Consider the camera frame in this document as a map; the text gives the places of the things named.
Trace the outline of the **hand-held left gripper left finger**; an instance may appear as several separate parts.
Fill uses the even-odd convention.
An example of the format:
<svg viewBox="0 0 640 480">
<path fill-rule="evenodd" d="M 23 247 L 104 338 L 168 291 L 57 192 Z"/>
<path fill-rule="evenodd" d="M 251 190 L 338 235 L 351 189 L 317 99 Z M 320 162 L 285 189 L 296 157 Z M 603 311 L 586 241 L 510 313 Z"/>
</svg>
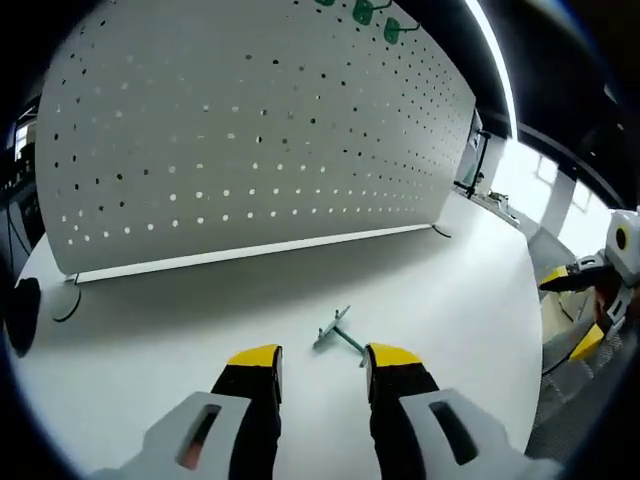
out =
<svg viewBox="0 0 640 480">
<path fill-rule="evenodd" d="M 208 392 L 195 392 L 144 434 L 140 451 L 96 479 L 271 479 L 281 435 L 282 347 L 231 357 Z"/>
</svg>

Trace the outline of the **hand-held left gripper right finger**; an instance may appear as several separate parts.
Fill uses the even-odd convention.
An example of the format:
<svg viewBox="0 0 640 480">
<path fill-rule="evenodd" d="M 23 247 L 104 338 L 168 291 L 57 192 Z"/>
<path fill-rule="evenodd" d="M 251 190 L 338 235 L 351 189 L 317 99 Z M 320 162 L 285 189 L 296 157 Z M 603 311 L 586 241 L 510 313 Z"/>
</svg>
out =
<svg viewBox="0 0 640 480">
<path fill-rule="evenodd" d="M 383 479 L 553 479 L 555 462 L 513 448 L 504 426 L 442 389 L 400 347 L 365 347 L 370 434 Z"/>
</svg>

